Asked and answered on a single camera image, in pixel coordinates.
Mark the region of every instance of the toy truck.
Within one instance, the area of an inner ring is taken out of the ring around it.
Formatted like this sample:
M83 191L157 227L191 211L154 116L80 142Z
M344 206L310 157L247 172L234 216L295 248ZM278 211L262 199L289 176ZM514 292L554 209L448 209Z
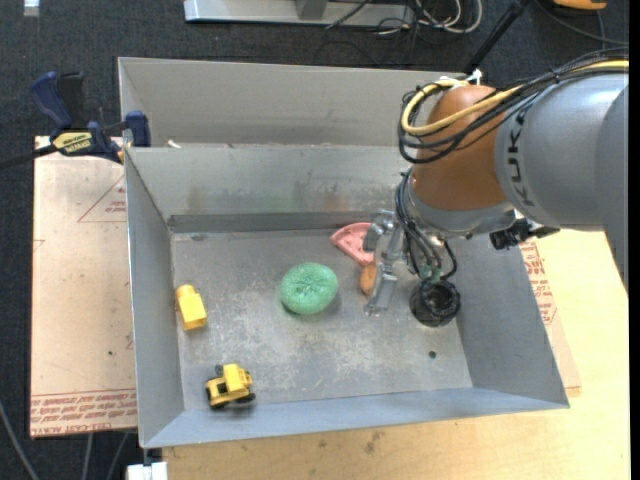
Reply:
M216 375L205 383L212 409L222 409L231 402L246 404L255 399L255 393L250 391L251 375L237 364L216 365Z

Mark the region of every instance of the metal stand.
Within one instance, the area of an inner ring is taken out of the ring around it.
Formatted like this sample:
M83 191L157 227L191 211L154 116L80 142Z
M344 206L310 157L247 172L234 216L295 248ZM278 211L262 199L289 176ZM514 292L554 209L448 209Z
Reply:
M363 0L185 0L187 22L253 22L330 25ZM405 5L366 4L341 25L374 27L391 18L410 21Z

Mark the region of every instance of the bin floor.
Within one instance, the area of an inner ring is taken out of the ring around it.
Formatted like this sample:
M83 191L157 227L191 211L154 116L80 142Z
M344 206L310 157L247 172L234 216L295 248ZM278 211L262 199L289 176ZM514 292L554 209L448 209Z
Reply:
M414 319L417 278L402 263L392 306L365 315L361 267L330 243L333 231L173 235L175 286L194 285L208 313L186 332L176 313L186 410L207 406L204 384L223 363L251 373L261 404L471 387L455 320L432 329ZM301 316L278 290L307 261L333 269L339 289L327 309Z

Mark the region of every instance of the white cable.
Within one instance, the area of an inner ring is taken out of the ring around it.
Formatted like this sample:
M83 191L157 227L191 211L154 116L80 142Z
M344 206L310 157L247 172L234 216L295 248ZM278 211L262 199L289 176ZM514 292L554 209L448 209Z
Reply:
M431 16L431 14L429 14L429 12L427 12L427 10L423 8L421 0L414 0L414 1L418 6L418 8L422 11L422 14L424 14L424 16L429 20L428 22L423 23L425 25L428 24L434 27L446 28L446 25L453 25L457 23L460 20L460 16L462 16L462 5L460 3L460 0L454 0L456 3L456 17L453 19L449 17L443 21L438 21L433 16Z
M453 18L453 19L447 18L444 21L435 20L433 18L433 16L431 16L431 14L429 14L427 12L426 9L422 8L422 1L421 0L414 0L414 1L418 5L418 7L422 10L422 14L424 14L424 16L428 19L428 21L418 20L418 23L420 25L424 25L424 26L428 26L428 27L441 28L443 30L446 30L447 32L451 32L452 34L466 34L468 32L472 32L476 28L478 28L478 26L480 25L480 22L482 21L482 14L483 14L482 0L473 0L474 3L475 3L475 6L477 7L476 19L471 25L469 25L468 27L463 27L463 28L454 26L460 20L460 17L462 16L462 4L461 4L460 0L455 0L456 9L457 9L456 17Z
M465 27L463 29L455 29L455 28L446 28L446 30L448 32L452 32L454 34L466 34L468 32L472 32L474 31L476 28L478 28L478 26L480 25L480 22L482 21L482 13L483 13L483 7L482 7L482 0L474 0L476 2L476 5L478 6L478 10L477 10L477 14L476 14L476 21L473 22L469 27Z
M20 442L18 441L18 438L16 437L16 434L14 433L13 428L11 427L11 423L9 423L9 417L7 416L7 413L4 411L4 405L2 405L2 401L0 401L0 419L4 424L4 428L7 431L7 435L11 440L11 444L13 445L13 448L18 454L18 457L20 457L20 461L22 462L22 465L27 470L27 473L29 473L29 476L32 478L32 480L38 480L38 475L34 471L33 466L31 466L29 459L27 459L27 456L25 455L24 450L22 449L22 446L20 446Z

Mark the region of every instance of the black object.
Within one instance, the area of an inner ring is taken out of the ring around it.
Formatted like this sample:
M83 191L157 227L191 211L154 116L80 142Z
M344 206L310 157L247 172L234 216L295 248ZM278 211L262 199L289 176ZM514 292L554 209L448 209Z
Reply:
M460 310L460 294L449 281L422 281L411 292L409 307L421 324L443 327Z
M471 73L476 69L487 53L491 51L491 48L495 46L502 35L507 31L511 24L520 16L531 0L516 0L511 4L507 12L500 18L498 24L494 27L489 37L480 46L478 51L471 57L469 64L464 68L465 73Z
M531 229L531 224L527 219L518 219L511 227L490 233L489 238L491 239L491 244L497 250L509 250L509 248L515 247L516 245L527 241L529 238L543 238L557 233L558 231L560 231L558 228L551 228L548 226L540 226L539 228Z

